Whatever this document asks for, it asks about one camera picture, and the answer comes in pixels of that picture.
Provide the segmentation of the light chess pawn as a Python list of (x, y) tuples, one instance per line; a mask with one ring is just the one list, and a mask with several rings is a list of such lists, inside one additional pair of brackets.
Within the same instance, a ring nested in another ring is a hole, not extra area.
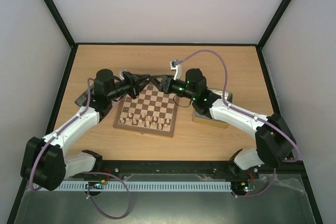
[(125, 123), (126, 123), (126, 124), (129, 124), (129, 125), (132, 124), (132, 119), (127, 118)]

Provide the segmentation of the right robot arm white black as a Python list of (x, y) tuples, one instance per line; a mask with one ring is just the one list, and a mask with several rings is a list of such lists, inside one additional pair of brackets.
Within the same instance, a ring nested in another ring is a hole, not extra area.
[(152, 76), (150, 81), (159, 91), (190, 99), (198, 114), (228, 123), (255, 139), (256, 147), (240, 149), (230, 158), (228, 169), (232, 176), (242, 177), (248, 169), (259, 165), (279, 168), (283, 162), (300, 159), (295, 138), (281, 115), (266, 116), (233, 105), (223, 94), (207, 87), (199, 69), (188, 70), (185, 80), (160, 75)]

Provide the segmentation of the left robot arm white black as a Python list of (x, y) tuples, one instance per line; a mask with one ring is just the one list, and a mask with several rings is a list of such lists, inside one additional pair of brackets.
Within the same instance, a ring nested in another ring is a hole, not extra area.
[(56, 189), (73, 175), (93, 172), (102, 157), (93, 151), (82, 151), (67, 157), (69, 149), (89, 129), (99, 124), (123, 97), (136, 98), (150, 82), (149, 74), (126, 70), (115, 76), (101, 69), (87, 81), (87, 90), (79, 98), (79, 110), (62, 126), (42, 138), (32, 137), (26, 145), (20, 174), (28, 180), (29, 189)]

